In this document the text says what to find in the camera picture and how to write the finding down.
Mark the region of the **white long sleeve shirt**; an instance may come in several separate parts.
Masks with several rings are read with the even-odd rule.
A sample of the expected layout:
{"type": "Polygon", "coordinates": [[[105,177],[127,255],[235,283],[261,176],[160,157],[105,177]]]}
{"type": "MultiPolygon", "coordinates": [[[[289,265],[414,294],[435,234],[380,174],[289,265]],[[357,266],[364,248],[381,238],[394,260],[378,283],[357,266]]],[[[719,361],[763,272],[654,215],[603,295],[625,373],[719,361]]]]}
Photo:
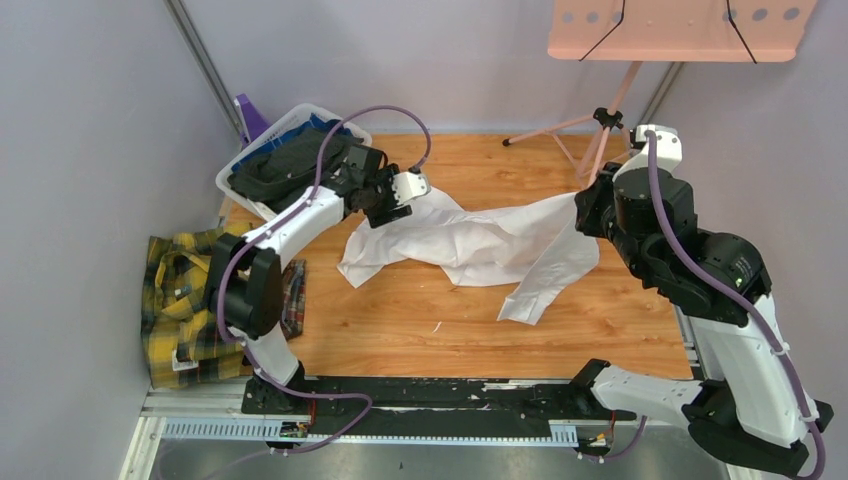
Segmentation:
{"type": "Polygon", "coordinates": [[[440,267],[458,287],[512,284],[498,317],[535,325],[558,295],[600,261],[596,240],[578,232],[575,196],[467,211],[435,189],[411,216],[372,228],[362,222],[337,268],[355,288],[384,267],[415,260],[440,267]]]}

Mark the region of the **white plastic laundry basket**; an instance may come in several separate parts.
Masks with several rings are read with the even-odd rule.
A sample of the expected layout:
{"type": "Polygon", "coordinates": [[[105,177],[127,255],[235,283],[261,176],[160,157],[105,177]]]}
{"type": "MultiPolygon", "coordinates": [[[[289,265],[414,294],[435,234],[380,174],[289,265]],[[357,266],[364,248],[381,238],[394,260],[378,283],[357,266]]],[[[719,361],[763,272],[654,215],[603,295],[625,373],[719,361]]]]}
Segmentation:
{"type": "Polygon", "coordinates": [[[231,188],[229,177],[235,173],[241,165],[249,158],[260,153],[269,153],[276,147],[280,147],[295,138],[306,127],[327,127],[332,120],[341,120],[341,117],[327,109],[311,103],[301,103],[293,107],[274,123],[270,124],[252,142],[234,157],[216,175],[216,186],[230,199],[238,203],[249,212],[262,218],[271,220],[276,213],[261,202],[249,200],[231,188]]]}

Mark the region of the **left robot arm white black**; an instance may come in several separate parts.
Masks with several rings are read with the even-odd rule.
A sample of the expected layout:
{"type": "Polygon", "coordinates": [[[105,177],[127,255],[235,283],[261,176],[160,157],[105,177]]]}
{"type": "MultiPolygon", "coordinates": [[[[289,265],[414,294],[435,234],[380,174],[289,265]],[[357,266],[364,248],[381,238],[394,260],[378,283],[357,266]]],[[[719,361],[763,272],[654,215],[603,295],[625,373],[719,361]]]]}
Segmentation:
{"type": "Polygon", "coordinates": [[[270,384],[268,400],[283,413],[298,411],[307,390],[295,379],[301,363],[281,325],[284,267],[350,214],[363,212],[370,227],[381,227],[411,215],[412,201],[431,190],[419,168],[401,170],[382,151],[361,145],[336,170],[316,176],[318,184],[266,224],[216,241],[204,289],[219,334],[243,348],[256,376],[270,384]]]}

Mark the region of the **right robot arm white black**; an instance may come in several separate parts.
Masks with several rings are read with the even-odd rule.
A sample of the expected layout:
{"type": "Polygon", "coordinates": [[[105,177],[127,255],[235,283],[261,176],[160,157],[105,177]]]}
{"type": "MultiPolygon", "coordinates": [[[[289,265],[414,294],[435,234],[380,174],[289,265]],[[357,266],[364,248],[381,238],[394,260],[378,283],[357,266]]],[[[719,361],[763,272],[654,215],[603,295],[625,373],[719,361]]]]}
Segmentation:
{"type": "Polygon", "coordinates": [[[641,375],[593,359],[574,377],[572,406],[589,418],[609,409],[657,419],[724,463],[799,477],[809,426],[824,430],[834,412],[819,400],[799,409],[769,343],[779,330],[762,257],[738,235],[698,226],[689,183],[660,170],[658,184],[673,240],[657,220],[648,170],[614,162],[577,194],[577,229],[609,241],[642,286],[680,313],[699,360],[694,379],[641,375]]]}

